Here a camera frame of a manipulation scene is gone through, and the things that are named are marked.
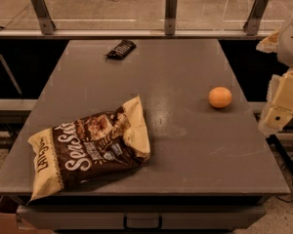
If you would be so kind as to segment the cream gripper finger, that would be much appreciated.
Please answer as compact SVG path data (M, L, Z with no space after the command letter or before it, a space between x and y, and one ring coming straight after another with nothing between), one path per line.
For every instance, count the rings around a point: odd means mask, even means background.
M282 76L274 74L269 82L267 102L261 112L258 129L273 135L293 118L293 67Z
M267 54L275 53L277 51L279 31L280 29L277 28L272 34L261 40L256 46L256 50Z

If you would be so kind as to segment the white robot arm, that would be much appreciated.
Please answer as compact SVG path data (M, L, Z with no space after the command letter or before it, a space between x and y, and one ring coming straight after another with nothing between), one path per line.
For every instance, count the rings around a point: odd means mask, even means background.
M293 14L256 47L260 52L276 53L277 60L289 67L269 82L267 102L261 112L259 131L264 135L280 132L293 118Z

